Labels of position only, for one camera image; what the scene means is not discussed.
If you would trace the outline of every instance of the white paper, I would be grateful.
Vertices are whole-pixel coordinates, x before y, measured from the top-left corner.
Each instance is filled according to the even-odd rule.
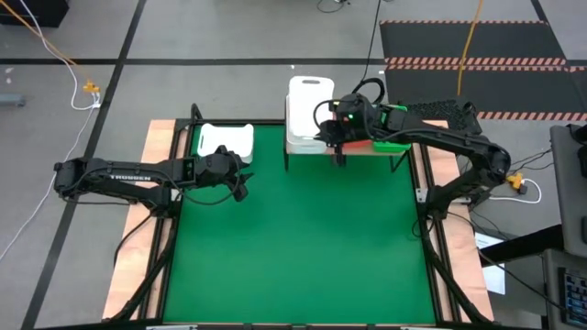
[[[484,234],[475,233],[475,242],[477,248],[487,248],[492,245],[502,243],[503,240]],[[487,290],[499,294],[505,294],[505,272],[498,267],[490,266],[483,269],[483,277],[485,278],[485,285]]]

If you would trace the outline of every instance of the wooden table edge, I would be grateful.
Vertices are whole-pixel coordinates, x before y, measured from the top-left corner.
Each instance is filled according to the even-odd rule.
[[[444,121],[430,121],[430,123],[445,126]],[[141,162],[157,162],[169,158],[172,144],[173,128],[175,120],[151,120],[149,131],[145,140]],[[421,187],[426,187],[424,180],[424,167],[419,152],[419,146],[414,145],[416,168],[420,179]],[[436,184],[446,184],[459,175],[459,167],[454,154],[447,151],[430,148],[430,161]],[[449,210],[457,215],[462,215],[469,219],[469,213],[465,206],[452,205]],[[142,205],[131,205],[128,209],[127,220],[123,235],[138,224],[148,211]],[[485,287],[485,280],[482,273],[481,262],[477,255],[474,235],[470,225],[457,216],[449,215],[443,223],[447,244],[449,248],[449,257],[453,276],[455,281],[464,290],[469,299],[477,306],[480,312],[486,317],[493,319],[493,311],[489,302],[489,295]],[[142,228],[132,239],[130,239],[123,248],[121,248],[118,262],[115,266],[110,289],[105,302],[103,317],[107,318],[116,314],[126,303],[128,298],[134,293],[140,282],[143,280],[149,259],[150,247],[155,231],[155,222],[150,221]],[[440,304],[443,311],[444,319],[450,320],[449,298],[447,296],[446,285],[437,275],[438,291],[440,294]],[[161,275],[153,284],[150,292],[150,306],[147,311],[147,317],[155,317],[156,306],[159,300],[159,291],[161,289]]]

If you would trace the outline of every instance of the wire bundle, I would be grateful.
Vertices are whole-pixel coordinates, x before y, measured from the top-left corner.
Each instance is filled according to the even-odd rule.
[[[36,30],[22,16],[20,16],[12,7],[10,7],[10,5],[8,5],[5,2],[5,0],[0,0],[0,5],[2,5],[11,15],[13,15],[16,19],[18,19],[23,25],[25,25],[32,33],[34,33],[37,37],[39,37],[41,39],[41,41],[42,41],[43,46],[45,47],[45,49],[53,57],[55,57],[56,59],[62,61],[67,66],[67,69],[69,70],[70,74],[72,75],[73,82],[74,82],[74,85],[73,85],[73,95],[72,95],[72,99],[70,101],[70,104],[71,104],[72,108],[74,110],[78,110],[78,111],[87,111],[87,110],[89,110],[89,114],[88,114],[87,118],[85,119],[85,122],[83,123],[82,128],[78,132],[77,137],[75,138],[75,141],[73,142],[73,146],[67,152],[67,155],[65,156],[65,158],[63,160],[63,161],[65,161],[65,160],[67,160],[71,156],[71,154],[73,153],[73,151],[77,147],[77,145],[78,145],[78,143],[80,141],[80,137],[81,137],[82,133],[84,132],[84,130],[88,126],[88,123],[90,122],[90,119],[92,118],[92,114],[94,113],[94,110],[95,109],[98,109],[100,107],[100,93],[99,93],[99,88],[95,87],[94,84],[92,83],[92,81],[89,78],[87,78],[87,75],[86,75],[86,78],[87,78],[88,83],[95,87],[94,92],[90,92],[90,94],[91,94],[91,96],[93,98],[93,102],[90,105],[84,106],[84,107],[78,107],[78,106],[76,106],[74,104],[75,96],[77,95],[77,91],[78,91],[78,81],[77,81],[77,77],[75,76],[75,73],[73,72],[73,69],[72,69],[71,65],[75,65],[78,68],[79,68],[79,66],[77,65],[77,63],[75,63],[75,61],[73,61],[70,58],[68,58],[67,56],[63,55],[62,52],[60,52],[55,46],[53,46],[49,41],[46,40],[46,38],[43,35],[43,32],[42,32],[42,30],[40,28],[39,22],[37,21],[37,19],[35,18],[35,16],[32,14],[32,12],[28,8],[28,6],[25,3],[25,1],[24,0],[20,0],[20,3],[25,8],[25,10],[29,14],[30,18],[34,22],[34,24],[35,24],[35,26],[37,28]],[[43,197],[41,198],[41,200],[39,201],[39,203],[35,207],[35,210],[33,211],[32,215],[18,229],[17,233],[12,238],[12,240],[10,241],[10,243],[8,243],[8,245],[6,246],[5,250],[2,252],[2,254],[0,254],[0,262],[2,262],[2,260],[6,256],[6,253],[8,253],[8,251],[10,250],[10,248],[15,244],[15,242],[18,240],[18,238],[20,237],[20,235],[22,234],[22,232],[24,231],[24,229],[28,226],[28,224],[39,213],[39,210],[40,210],[41,206],[45,203],[45,201],[49,197],[51,188],[53,186],[53,183],[55,182],[55,176],[56,176],[56,174],[53,174],[53,176],[51,177],[49,188],[47,189],[47,191],[45,192],[45,194],[43,195]]]

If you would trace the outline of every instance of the orange striped edge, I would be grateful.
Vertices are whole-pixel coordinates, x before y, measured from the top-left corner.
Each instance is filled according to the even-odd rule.
[[[569,68],[570,72],[584,72],[587,70],[587,67],[576,67],[576,66],[572,66]]]
[[[587,113],[513,113],[507,111],[480,111],[477,114],[477,119],[585,121],[587,120]]]
[[[389,64],[386,70],[458,70],[459,65],[453,64]],[[568,72],[569,68],[556,66],[519,66],[519,65],[465,65],[466,71],[483,72]]]
[[[399,20],[381,20],[379,24],[470,24],[470,20],[429,20],[429,19],[399,19]],[[536,20],[482,20],[477,24],[546,24],[543,21]]]
[[[434,64],[434,65],[459,65],[458,57],[391,57],[385,59],[388,64]],[[490,65],[490,66],[559,66],[567,61],[560,58],[467,58],[465,65]]]

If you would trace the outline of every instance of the gray concrete floor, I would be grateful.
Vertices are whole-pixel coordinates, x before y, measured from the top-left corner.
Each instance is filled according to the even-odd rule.
[[[45,33],[69,56],[116,58],[136,3],[71,0],[72,10],[62,26]],[[587,3],[541,3],[567,57],[587,59],[582,33],[587,27],[581,15]],[[339,13],[326,15],[316,11],[314,0],[149,0],[129,58],[364,58],[376,4],[376,0],[351,0]],[[475,8],[476,2],[470,0],[394,0],[382,3],[380,19],[471,19]],[[537,16],[529,0],[486,0],[482,19]],[[380,58],[379,30],[377,33],[373,57]],[[49,57],[22,27],[0,26],[0,50],[0,58]],[[87,68],[104,89],[112,69]],[[368,76],[381,76],[380,70],[372,66]],[[348,65],[126,66],[95,156],[139,160],[149,121],[188,116],[192,102],[200,105],[206,117],[280,118],[290,77],[330,77],[336,82],[335,94],[343,94],[362,71],[362,66]],[[4,188],[0,192],[3,249],[46,192],[52,164],[64,157],[87,113],[69,107],[72,81],[64,67],[0,66],[0,78],[0,92],[28,97],[24,108],[0,108],[0,152],[5,155],[0,159],[4,173],[0,175]],[[80,96],[77,103],[84,102],[89,100]],[[515,160],[547,149],[548,128],[558,124],[564,123],[482,121],[486,135],[507,146]],[[74,155],[83,153],[89,132]],[[535,165],[549,160],[544,158]],[[525,171],[525,175],[540,184],[544,193],[541,204],[488,202],[478,209],[503,231],[515,235],[559,221],[552,168]],[[3,329],[19,328],[28,308],[64,206],[55,197],[50,196],[39,217],[0,263]],[[126,213],[121,206],[78,206],[37,326],[100,320],[112,256]],[[528,293],[520,299],[537,297]],[[498,320],[512,325],[537,324],[537,316],[518,312],[503,299],[492,300]]]

